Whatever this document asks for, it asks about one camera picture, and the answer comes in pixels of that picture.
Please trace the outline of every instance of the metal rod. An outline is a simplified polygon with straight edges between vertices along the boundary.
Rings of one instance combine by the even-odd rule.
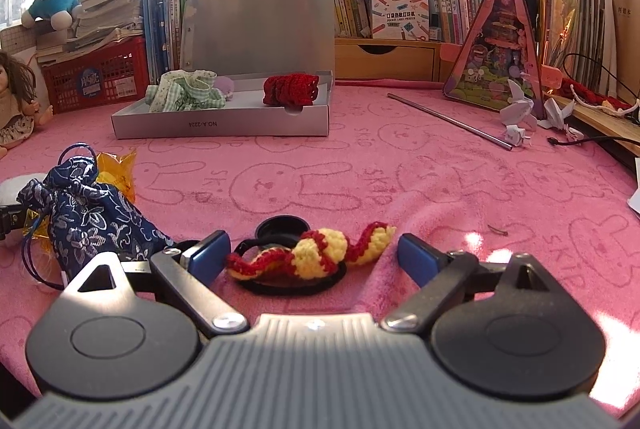
[[[463,130],[467,130],[468,132],[471,132],[474,135],[481,136],[482,138],[485,138],[493,142],[497,146],[500,146],[501,148],[506,149],[507,151],[511,151],[511,149],[513,149],[513,146],[511,144],[509,144],[508,142],[505,142],[504,140],[501,140],[500,138],[497,138],[496,136],[489,135],[488,133],[481,132],[480,130],[476,130],[473,126],[470,126],[468,124],[465,124],[464,122],[460,122],[459,120],[452,119],[451,117],[447,117],[446,115],[430,110],[429,108],[421,104],[417,104],[416,102],[413,102],[413,101],[408,101],[405,98],[402,98],[393,94],[387,94],[386,96],[389,97],[390,99],[394,99],[396,101],[402,102],[402,104],[411,106],[416,110],[420,110],[421,112],[425,112],[426,114],[430,114],[430,115],[433,115],[434,117],[438,117],[439,119],[446,120],[450,124],[453,124],[454,126],[462,128]]]

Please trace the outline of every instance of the pink blanket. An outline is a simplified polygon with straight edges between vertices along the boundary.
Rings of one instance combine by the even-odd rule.
[[[512,251],[533,253],[605,332],[607,357],[592,396],[620,414],[640,391],[640,225],[626,205],[634,177],[594,144],[553,148],[548,132],[538,130],[531,146],[504,151],[387,99],[386,91],[335,88],[328,138],[119,141],[110,122],[118,106],[65,114],[11,150],[1,172],[46,172],[78,141],[116,154],[137,148],[136,204],[177,239],[225,229],[238,241],[262,219],[289,213],[352,236],[370,221],[388,221],[399,233],[491,261],[506,261]],[[503,132],[496,114],[446,101],[436,90],[395,93]],[[24,340],[55,294],[28,278],[18,242],[12,235],[0,243],[0,359],[36,391]],[[39,268],[57,271],[42,259]],[[214,284],[252,320],[261,312],[367,311],[379,318],[415,289],[394,250],[310,298],[257,298],[225,276]]]

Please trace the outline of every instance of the blue plush toy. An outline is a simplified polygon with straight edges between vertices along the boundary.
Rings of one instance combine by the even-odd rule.
[[[69,28],[82,9],[79,0],[34,0],[22,14],[22,25],[31,28],[37,18],[49,19],[53,30]]]

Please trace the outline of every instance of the drawer handle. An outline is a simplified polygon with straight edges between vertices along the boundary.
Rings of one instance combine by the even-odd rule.
[[[358,46],[366,51],[366,53],[372,55],[388,54],[389,52],[396,49],[395,46],[387,46],[382,44],[359,44]]]

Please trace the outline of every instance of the green gingham fabric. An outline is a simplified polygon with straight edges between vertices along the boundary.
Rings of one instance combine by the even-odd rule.
[[[145,101],[154,110],[161,107],[162,112],[224,108],[225,96],[212,86],[215,77],[215,73],[205,70],[167,72],[162,75],[159,86],[147,86]],[[158,92],[158,89],[167,83],[167,91]],[[165,98],[164,103],[156,102],[156,99],[162,98]]]

